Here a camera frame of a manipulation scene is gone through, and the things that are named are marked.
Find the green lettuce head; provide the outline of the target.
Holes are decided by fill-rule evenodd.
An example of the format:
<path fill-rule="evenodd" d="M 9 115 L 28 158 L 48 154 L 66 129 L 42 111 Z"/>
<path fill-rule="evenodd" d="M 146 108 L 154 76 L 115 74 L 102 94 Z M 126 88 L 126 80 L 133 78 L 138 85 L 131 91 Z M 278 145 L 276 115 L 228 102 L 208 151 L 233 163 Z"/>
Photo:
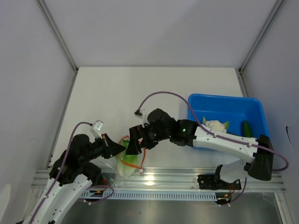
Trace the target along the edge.
<path fill-rule="evenodd" d="M 120 145 L 124 146 L 127 150 L 129 145 L 129 137 L 123 137 Z M 119 153 L 117 159 L 117 171 L 121 177 L 129 178 L 130 176 L 136 175 L 137 173 L 142 174 L 142 165 L 138 165 L 138 155 L 126 155 L 126 150 Z"/>

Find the clear zip bag orange zipper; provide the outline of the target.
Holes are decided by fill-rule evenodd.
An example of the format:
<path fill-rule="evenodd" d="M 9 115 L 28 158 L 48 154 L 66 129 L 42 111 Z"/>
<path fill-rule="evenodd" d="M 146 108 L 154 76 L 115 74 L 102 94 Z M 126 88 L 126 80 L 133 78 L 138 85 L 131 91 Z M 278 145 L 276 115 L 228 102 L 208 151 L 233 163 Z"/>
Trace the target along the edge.
<path fill-rule="evenodd" d="M 119 153 L 111 159 L 99 158 L 95 164 L 102 169 L 102 175 L 105 183 L 114 186 L 117 181 L 131 179 L 143 174 L 143 164 L 146 158 L 146 149 L 142 149 L 139 155 L 127 155 L 129 145 L 129 136 L 122 137 L 119 145 L 125 147 L 125 151 Z"/>

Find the white cauliflower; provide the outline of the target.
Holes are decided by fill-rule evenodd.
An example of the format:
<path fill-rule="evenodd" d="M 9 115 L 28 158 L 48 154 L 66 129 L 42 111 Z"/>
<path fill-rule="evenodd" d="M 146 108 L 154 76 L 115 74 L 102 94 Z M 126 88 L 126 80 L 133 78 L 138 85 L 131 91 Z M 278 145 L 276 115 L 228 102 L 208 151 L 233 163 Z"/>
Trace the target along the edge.
<path fill-rule="evenodd" d="M 221 133 L 227 133 L 230 124 L 229 121 L 221 123 L 218 120 L 207 120 L 205 117 L 203 117 L 202 121 L 203 121 L 203 125 L 205 125 L 206 127 Z"/>

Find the dark green cucumber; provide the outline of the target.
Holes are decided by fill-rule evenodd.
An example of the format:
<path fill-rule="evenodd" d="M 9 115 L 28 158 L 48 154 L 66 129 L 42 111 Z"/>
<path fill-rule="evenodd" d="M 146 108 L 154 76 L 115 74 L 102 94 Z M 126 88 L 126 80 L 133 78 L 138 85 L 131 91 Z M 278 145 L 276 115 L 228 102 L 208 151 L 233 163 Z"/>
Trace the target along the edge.
<path fill-rule="evenodd" d="M 247 138 L 252 138 L 253 137 L 253 133 L 250 127 L 250 124 L 248 121 L 243 121 L 242 122 L 242 134 L 244 137 Z"/>

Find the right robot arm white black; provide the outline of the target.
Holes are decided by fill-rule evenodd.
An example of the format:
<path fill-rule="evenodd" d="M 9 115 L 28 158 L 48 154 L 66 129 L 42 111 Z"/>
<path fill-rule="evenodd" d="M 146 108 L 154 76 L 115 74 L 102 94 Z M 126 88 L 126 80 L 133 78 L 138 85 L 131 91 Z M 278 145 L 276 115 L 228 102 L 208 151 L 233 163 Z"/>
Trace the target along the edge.
<path fill-rule="evenodd" d="M 129 129 L 129 137 L 127 155 L 138 155 L 142 148 L 152 149 L 169 140 L 177 146 L 209 148 L 237 157 L 237 161 L 217 167 L 213 182 L 218 188 L 248 176 L 261 181 L 272 177 L 272 145 L 265 135 L 256 139 L 221 133 L 188 119 L 175 120 L 157 108 L 149 113 L 147 122 Z"/>

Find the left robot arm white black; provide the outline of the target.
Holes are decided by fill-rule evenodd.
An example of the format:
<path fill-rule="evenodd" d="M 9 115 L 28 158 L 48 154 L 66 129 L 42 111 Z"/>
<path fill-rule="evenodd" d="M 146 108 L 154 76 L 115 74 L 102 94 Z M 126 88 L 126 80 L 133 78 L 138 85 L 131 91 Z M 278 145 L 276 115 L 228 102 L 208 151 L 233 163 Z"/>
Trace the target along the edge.
<path fill-rule="evenodd" d="M 98 157 L 110 159 L 125 151 L 106 134 L 94 142 L 85 134 L 71 138 L 67 149 L 54 163 L 46 187 L 23 224 L 59 224 L 82 194 L 92 188 L 114 189 L 108 185 L 101 168 L 91 163 Z"/>

